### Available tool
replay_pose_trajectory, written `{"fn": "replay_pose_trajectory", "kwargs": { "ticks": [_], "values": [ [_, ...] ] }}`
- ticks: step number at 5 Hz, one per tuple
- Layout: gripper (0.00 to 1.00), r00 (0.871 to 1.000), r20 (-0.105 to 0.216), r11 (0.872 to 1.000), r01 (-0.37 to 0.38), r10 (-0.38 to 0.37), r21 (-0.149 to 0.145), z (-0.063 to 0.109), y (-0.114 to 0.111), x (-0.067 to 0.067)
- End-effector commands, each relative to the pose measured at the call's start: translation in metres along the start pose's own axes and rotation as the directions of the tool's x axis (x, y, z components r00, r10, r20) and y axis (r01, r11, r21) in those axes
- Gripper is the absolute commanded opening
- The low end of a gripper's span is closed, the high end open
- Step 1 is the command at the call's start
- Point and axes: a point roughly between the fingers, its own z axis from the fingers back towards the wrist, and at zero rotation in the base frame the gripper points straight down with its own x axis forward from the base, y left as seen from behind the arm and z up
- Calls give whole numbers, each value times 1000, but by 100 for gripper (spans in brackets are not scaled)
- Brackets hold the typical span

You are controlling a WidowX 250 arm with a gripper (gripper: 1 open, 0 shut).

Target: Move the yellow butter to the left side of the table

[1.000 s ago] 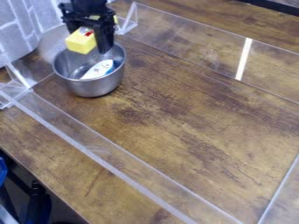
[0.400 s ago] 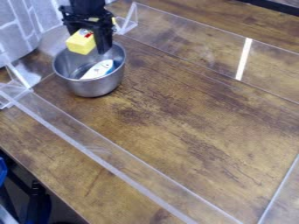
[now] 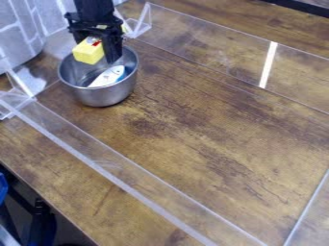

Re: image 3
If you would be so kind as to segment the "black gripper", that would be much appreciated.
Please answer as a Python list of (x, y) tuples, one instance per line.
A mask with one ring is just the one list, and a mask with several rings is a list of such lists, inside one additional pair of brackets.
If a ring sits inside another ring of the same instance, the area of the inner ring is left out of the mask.
[(114, 63), (122, 57), (123, 21), (115, 17), (113, 0), (74, 0), (77, 10), (66, 12), (68, 31), (77, 43), (89, 36), (102, 36), (107, 63)]

